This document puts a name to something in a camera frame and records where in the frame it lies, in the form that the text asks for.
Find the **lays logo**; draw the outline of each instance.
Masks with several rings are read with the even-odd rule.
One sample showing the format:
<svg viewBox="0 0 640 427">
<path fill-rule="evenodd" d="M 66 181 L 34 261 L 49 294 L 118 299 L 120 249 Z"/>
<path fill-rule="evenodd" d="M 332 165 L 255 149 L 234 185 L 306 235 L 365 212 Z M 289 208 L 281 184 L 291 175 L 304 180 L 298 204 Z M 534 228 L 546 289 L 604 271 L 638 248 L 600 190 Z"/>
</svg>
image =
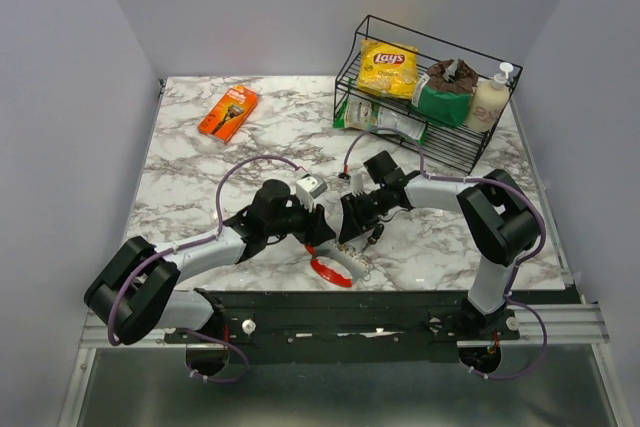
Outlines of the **lays logo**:
<svg viewBox="0 0 640 427">
<path fill-rule="evenodd" d="M 374 64 L 402 64 L 404 54 L 376 54 L 373 57 Z"/>
</svg>

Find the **orange razor box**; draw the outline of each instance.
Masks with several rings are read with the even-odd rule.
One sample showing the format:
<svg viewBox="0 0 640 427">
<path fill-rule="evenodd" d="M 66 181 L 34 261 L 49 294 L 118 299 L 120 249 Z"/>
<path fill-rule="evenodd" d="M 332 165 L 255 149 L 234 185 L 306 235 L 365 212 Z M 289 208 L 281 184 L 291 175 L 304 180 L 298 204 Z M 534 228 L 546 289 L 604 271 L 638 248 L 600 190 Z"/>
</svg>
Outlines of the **orange razor box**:
<svg viewBox="0 0 640 427">
<path fill-rule="evenodd" d="M 198 131 L 201 134 L 216 137 L 226 144 L 255 109 L 257 103 L 258 94 L 243 85 L 236 85 L 227 90 L 222 99 L 200 122 Z"/>
</svg>

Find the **bolt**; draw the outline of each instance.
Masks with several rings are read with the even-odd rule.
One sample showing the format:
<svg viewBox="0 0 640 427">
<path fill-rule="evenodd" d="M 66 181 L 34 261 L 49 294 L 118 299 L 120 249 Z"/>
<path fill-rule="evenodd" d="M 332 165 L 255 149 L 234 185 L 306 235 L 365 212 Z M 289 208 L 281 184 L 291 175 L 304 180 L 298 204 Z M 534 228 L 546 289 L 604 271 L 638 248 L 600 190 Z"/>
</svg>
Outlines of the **bolt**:
<svg viewBox="0 0 640 427">
<path fill-rule="evenodd" d="M 515 317 L 509 317 L 506 321 L 507 329 L 515 332 L 520 328 L 520 322 Z"/>
<path fill-rule="evenodd" d="M 256 323 L 253 321 L 253 319 L 247 319 L 242 323 L 242 331 L 245 334 L 251 335 L 255 330 L 256 330 Z"/>
</svg>

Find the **snack package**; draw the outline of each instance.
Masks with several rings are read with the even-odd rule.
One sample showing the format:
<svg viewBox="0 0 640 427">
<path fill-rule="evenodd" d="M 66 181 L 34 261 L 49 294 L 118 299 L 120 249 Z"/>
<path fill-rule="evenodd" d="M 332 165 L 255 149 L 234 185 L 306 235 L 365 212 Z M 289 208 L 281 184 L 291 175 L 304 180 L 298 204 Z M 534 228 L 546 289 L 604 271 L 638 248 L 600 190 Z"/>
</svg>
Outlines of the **snack package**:
<svg viewBox="0 0 640 427">
<path fill-rule="evenodd" d="M 411 104 L 434 124 L 458 127 L 467 118 L 478 74 L 464 60 L 444 60 L 418 81 Z"/>
<path fill-rule="evenodd" d="M 376 40 L 363 40 L 358 88 L 374 95 L 410 99 L 418 82 L 414 53 L 418 49 L 402 47 L 410 52 Z"/>
<path fill-rule="evenodd" d="M 211 112 L 200 122 L 201 134 L 216 137 L 225 144 L 240 128 L 258 103 L 258 94 L 243 85 L 236 85 L 222 96 Z"/>
<path fill-rule="evenodd" d="M 391 127 L 405 133 L 412 139 L 423 143 L 427 137 L 427 124 L 397 114 L 391 109 L 377 103 L 371 103 L 357 97 L 347 98 L 340 106 L 340 111 L 333 122 L 335 129 L 368 130 L 371 127 Z M 380 131 L 382 135 L 395 135 Z"/>
</svg>

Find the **lay's chips bag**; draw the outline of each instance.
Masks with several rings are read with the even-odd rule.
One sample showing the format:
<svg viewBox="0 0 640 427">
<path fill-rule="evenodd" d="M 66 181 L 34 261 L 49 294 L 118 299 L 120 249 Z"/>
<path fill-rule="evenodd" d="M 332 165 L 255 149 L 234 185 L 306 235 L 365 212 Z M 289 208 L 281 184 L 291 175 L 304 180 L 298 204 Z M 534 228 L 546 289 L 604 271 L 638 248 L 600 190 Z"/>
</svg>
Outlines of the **lay's chips bag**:
<svg viewBox="0 0 640 427">
<path fill-rule="evenodd" d="M 409 52 L 377 40 L 363 40 L 358 88 L 374 95 L 411 99 L 418 82 L 414 53 L 418 49 L 402 47 Z"/>
</svg>

